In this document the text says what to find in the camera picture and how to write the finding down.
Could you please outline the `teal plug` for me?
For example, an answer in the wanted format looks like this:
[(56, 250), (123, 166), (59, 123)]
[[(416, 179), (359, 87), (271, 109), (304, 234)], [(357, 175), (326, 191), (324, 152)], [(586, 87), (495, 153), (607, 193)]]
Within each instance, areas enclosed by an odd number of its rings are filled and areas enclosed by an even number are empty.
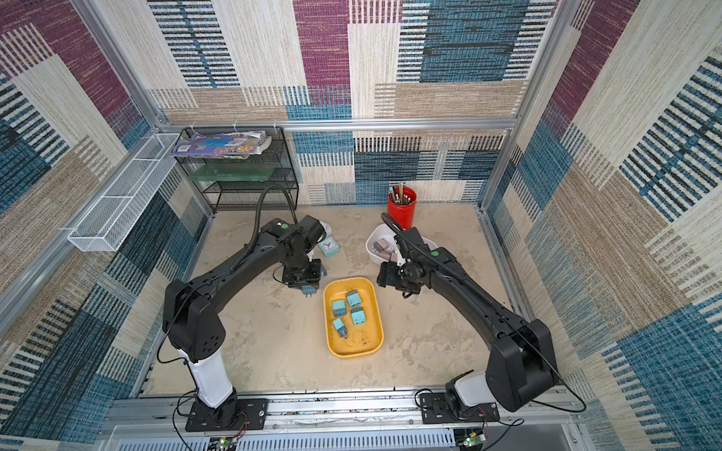
[(313, 296), (318, 292), (318, 290), (312, 286), (303, 286), (301, 287), (301, 291), (306, 297)]
[(332, 325), (339, 337), (341, 337), (342, 339), (346, 339), (348, 337), (348, 329), (345, 326), (342, 318), (334, 319), (334, 321), (332, 321)]
[(335, 318), (343, 317), (347, 314), (347, 304), (344, 300), (336, 300), (332, 302), (332, 313)]
[(363, 307), (355, 308), (351, 310), (351, 319), (354, 325), (365, 324), (368, 319)]
[(346, 301), (351, 309), (359, 308), (362, 304), (362, 299), (358, 291), (349, 291), (346, 293)]

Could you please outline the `pink plug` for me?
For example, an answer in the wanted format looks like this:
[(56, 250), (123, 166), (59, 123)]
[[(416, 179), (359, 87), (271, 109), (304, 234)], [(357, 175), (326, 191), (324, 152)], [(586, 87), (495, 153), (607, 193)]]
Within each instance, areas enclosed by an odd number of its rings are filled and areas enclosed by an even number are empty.
[(395, 253), (388, 253), (388, 252), (381, 252), (379, 254), (379, 258), (383, 259), (383, 261), (389, 261), (389, 262), (397, 262), (397, 255)]
[(381, 238), (372, 244), (372, 250), (379, 255), (381, 252), (394, 253), (394, 245), (389, 242), (386, 238)]

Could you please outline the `white plastic tray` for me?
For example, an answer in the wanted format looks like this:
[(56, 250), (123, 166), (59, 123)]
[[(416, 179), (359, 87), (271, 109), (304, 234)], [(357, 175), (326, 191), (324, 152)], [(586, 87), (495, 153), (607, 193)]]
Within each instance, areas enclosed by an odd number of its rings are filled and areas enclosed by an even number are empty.
[(387, 225), (378, 225), (366, 241), (366, 250), (372, 262), (381, 265), (384, 262), (395, 263), (402, 267), (405, 258), (395, 241), (396, 233)]

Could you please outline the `yellow plastic tray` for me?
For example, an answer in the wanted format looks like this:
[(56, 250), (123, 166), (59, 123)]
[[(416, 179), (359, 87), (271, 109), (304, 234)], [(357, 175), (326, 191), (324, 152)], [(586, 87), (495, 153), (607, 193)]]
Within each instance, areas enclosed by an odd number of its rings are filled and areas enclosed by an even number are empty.
[(327, 347), (341, 359), (376, 353), (385, 333), (374, 285), (364, 277), (330, 282), (323, 291)]

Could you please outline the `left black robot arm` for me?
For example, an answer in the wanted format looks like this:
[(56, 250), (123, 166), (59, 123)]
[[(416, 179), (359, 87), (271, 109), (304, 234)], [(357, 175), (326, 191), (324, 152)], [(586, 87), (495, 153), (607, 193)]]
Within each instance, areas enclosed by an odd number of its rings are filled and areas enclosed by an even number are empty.
[[(291, 222), (276, 218), (262, 225), (265, 197), (274, 190), (285, 197)], [(298, 219), (289, 191), (273, 184), (259, 196), (248, 244), (209, 272), (188, 282), (176, 279), (167, 286), (162, 329), (189, 368), (196, 388), (188, 431), (231, 430), (242, 421), (243, 408), (221, 353), (226, 329), (220, 313), (242, 289), (275, 265), (283, 267), (283, 286), (315, 293), (325, 268), (310, 254), (325, 238), (321, 222), (308, 215)]]

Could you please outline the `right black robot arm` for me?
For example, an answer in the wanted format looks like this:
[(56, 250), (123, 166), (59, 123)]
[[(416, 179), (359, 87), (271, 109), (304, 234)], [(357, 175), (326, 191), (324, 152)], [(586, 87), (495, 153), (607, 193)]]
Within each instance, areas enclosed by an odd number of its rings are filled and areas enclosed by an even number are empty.
[(479, 376), (468, 371), (447, 383), (445, 404), (449, 416), (468, 422), (482, 404), (497, 403), (510, 412), (536, 403), (557, 384), (566, 385), (558, 372), (549, 328), (536, 319), (527, 321), (483, 289), (444, 247), (430, 248), (415, 229), (403, 229), (390, 214), (381, 218), (393, 234), (404, 264), (385, 262), (377, 285), (393, 287), (409, 298), (430, 289), (446, 299), (473, 326), (490, 351), (482, 384), (467, 383)]

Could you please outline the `small teal alarm clock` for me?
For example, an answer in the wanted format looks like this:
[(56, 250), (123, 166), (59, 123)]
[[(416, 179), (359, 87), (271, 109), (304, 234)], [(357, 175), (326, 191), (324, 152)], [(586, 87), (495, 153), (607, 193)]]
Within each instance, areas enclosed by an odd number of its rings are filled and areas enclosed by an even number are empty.
[(340, 251), (340, 246), (332, 236), (326, 237), (318, 243), (318, 246), (325, 257), (332, 257)]

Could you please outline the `white round clock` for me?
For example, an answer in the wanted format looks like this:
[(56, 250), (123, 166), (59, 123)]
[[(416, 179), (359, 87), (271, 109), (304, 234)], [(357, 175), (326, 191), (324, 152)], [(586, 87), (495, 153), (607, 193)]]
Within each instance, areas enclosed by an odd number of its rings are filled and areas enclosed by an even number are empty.
[(323, 233), (322, 240), (326, 240), (327, 238), (329, 238), (332, 235), (332, 227), (331, 227), (331, 225), (329, 225), (329, 223), (326, 223), (325, 221), (321, 221), (321, 225), (323, 227), (323, 230), (325, 231)]

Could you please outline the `red pen cup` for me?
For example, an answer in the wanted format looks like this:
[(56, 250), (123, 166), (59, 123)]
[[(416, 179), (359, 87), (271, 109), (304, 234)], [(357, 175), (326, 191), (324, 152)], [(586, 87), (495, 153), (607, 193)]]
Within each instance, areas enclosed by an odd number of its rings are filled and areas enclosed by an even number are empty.
[(410, 206), (393, 205), (388, 194), (387, 213), (393, 217), (403, 229), (411, 229), (411, 227), (413, 227), (414, 215), (417, 206), (417, 194), (413, 189), (412, 193), (416, 195), (416, 201)]

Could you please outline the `pens in cup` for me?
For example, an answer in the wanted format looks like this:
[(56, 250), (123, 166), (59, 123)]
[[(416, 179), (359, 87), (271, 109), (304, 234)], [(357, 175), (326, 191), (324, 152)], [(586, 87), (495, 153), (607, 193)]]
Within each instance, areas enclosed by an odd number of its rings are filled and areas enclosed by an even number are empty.
[(392, 204), (396, 206), (410, 206), (416, 201), (416, 195), (404, 182), (389, 186), (389, 198)]

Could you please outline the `colourful magazine on shelf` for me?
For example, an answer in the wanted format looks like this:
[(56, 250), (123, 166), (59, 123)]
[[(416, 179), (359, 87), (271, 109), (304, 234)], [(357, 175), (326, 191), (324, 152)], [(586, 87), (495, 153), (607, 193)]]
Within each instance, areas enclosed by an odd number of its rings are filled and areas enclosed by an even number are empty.
[(272, 137), (265, 132), (213, 133), (202, 135), (194, 133), (188, 139), (182, 139), (172, 150), (177, 158), (200, 159), (247, 159), (260, 155), (273, 143)]

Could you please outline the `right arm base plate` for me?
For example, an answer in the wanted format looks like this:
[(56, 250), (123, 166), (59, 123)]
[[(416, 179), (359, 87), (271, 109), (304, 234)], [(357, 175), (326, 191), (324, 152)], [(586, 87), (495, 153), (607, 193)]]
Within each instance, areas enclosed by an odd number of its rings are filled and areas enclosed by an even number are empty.
[(493, 423), (500, 420), (496, 404), (483, 403), (466, 406), (449, 393), (420, 389), (414, 396), (421, 411), (422, 422), (427, 425), (451, 423)]

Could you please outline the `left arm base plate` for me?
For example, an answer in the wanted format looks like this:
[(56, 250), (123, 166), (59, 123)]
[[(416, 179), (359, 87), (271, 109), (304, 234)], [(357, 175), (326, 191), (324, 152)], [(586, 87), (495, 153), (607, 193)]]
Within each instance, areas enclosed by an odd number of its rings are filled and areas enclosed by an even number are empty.
[(199, 398), (195, 398), (184, 430), (186, 432), (262, 430), (267, 410), (267, 398), (239, 400), (230, 397), (218, 408), (211, 408)]

